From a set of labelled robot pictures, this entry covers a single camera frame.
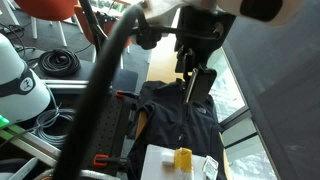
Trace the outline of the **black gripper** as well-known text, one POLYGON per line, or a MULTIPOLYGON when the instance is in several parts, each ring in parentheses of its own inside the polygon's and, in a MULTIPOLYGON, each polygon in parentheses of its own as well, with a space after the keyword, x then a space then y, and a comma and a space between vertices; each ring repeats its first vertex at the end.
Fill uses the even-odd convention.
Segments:
POLYGON ((209 12, 192 6, 182 7, 179 14, 174 50, 176 73, 185 81, 183 103, 204 102, 217 77, 207 66, 212 53, 224 43, 236 17, 226 12, 209 12))

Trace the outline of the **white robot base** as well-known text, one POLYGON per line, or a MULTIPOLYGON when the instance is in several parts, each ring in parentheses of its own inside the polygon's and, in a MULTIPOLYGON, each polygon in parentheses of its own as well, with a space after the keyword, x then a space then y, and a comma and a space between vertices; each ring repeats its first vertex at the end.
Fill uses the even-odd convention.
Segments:
POLYGON ((0 114, 11 124, 32 119, 49 105, 45 84, 0 34, 0 114))

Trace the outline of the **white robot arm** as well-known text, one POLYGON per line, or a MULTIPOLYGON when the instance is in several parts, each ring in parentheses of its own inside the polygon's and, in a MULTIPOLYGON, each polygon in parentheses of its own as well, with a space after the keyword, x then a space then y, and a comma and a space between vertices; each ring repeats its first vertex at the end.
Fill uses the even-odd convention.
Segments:
POLYGON ((236 18, 281 26, 297 13, 303 0, 138 0, 135 43, 154 48, 161 38, 176 36, 176 71, 183 75, 185 104, 206 99, 217 72, 206 67, 224 43, 236 18))

